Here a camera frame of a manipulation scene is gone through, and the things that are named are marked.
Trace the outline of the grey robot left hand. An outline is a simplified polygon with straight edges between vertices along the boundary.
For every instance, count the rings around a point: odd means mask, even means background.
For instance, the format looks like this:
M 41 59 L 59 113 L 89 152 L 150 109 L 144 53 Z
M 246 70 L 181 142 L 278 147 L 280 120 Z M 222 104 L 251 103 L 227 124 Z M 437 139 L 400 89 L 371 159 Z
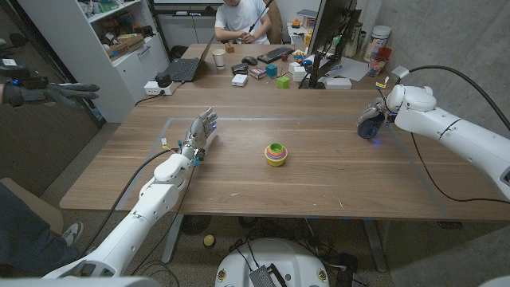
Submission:
M 218 116 L 212 108 L 208 108 L 197 116 L 186 132 L 186 136 L 180 147 L 180 154 L 193 160 L 195 152 L 205 147 L 208 137 L 216 130 L 217 118 Z

